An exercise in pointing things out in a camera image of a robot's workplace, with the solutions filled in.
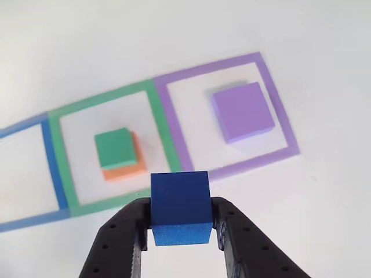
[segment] purple tape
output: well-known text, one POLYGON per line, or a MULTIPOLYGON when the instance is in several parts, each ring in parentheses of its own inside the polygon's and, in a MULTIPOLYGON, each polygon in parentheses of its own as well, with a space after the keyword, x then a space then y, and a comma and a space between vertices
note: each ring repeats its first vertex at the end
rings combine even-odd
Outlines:
POLYGON ((269 97, 277 114, 278 120, 281 124, 281 128, 285 135, 285 139, 288 146, 284 149, 267 153, 256 158, 252 158, 246 161, 238 162, 236 164, 212 170, 209 172, 209 178, 214 179, 223 178, 229 175, 240 173, 242 171, 247 171, 255 169, 257 167, 265 166, 270 163, 277 162, 279 160, 286 159, 288 157, 300 153, 294 132, 291 128, 288 116, 282 105, 281 99, 279 98, 272 77, 263 60, 263 57, 259 52, 256 52, 205 65, 199 65, 197 67, 177 71, 172 74, 162 75, 154 79, 157 91, 162 101, 162 105, 165 109, 165 114, 170 127, 170 132, 172 134, 173 141, 177 149, 177 153, 179 154, 180 157, 181 166, 184 171, 193 171, 194 166, 189 151, 187 149, 187 144, 184 139, 174 105, 171 101, 167 85, 169 83, 173 83, 182 79, 191 78, 201 74, 209 74, 214 71, 224 70, 226 68, 236 67, 239 65, 249 63, 256 63, 257 65, 259 73, 264 81, 265 87, 267 88, 269 97))

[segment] blue square outline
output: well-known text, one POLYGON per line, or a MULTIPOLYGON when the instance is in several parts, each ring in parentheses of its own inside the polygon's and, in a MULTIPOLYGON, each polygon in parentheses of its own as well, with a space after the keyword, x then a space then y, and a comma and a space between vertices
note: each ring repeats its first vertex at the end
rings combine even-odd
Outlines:
POLYGON ((52 134, 50 132, 48 114, 42 113, 40 115, 16 123, 15 125, 9 126, 5 129, 1 129, 0 138, 5 138, 9 135, 12 135, 14 133, 17 133, 19 131, 25 130, 36 125, 41 125, 45 152, 48 160, 50 175, 53 181, 54 191, 58 201, 59 211, 52 211, 50 213, 35 215, 19 220, 1 223, 0 232, 6 232, 14 229, 21 229, 29 226, 45 224, 71 217, 70 209, 68 208, 66 195, 62 187, 62 181, 57 166, 57 160, 52 141, 52 134))

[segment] white table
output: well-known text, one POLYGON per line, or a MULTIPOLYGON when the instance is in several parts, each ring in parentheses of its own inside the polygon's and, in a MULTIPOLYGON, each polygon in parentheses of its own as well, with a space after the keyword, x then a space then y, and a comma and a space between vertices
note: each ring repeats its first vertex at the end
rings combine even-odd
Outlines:
MULTIPOLYGON (((3 1, 0 127, 261 51, 302 154, 214 182, 212 195, 232 201, 311 277, 367 277, 370 13, 364 0, 3 1)), ((114 212, 1 233, 0 276, 77 277, 114 212)), ((151 233, 148 244, 142 277, 226 277, 214 232, 208 245, 154 248, 151 233)))

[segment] green square outline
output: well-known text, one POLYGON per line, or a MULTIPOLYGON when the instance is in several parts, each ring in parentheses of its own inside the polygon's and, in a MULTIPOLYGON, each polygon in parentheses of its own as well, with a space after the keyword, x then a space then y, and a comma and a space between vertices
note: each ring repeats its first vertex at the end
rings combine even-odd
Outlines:
POLYGON ((150 189, 143 189, 136 192, 127 193, 106 200, 101 200, 95 203, 80 205, 75 191, 74 182, 72 179, 70 165, 64 146, 62 130, 60 126, 60 118, 68 114, 78 112, 80 110, 106 103, 107 101, 115 100, 120 97, 125 97, 130 94, 146 91, 152 114, 155 118, 157 131, 160 135, 163 150, 169 163, 171 172, 182 171, 180 159, 176 152, 175 145, 170 133, 168 121, 166 120, 165 111, 161 100, 152 79, 147 79, 141 82, 133 83, 116 90, 98 94, 93 97, 68 104, 64 107, 49 111, 50 129, 52 132, 52 140, 54 151, 56 154, 57 164, 62 179, 62 186, 67 198, 67 203, 70 208, 71 216, 77 217, 85 214, 96 213, 102 210, 108 210, 114 207, 123 206, 132 200, 139 197, 149 197, 150 189))

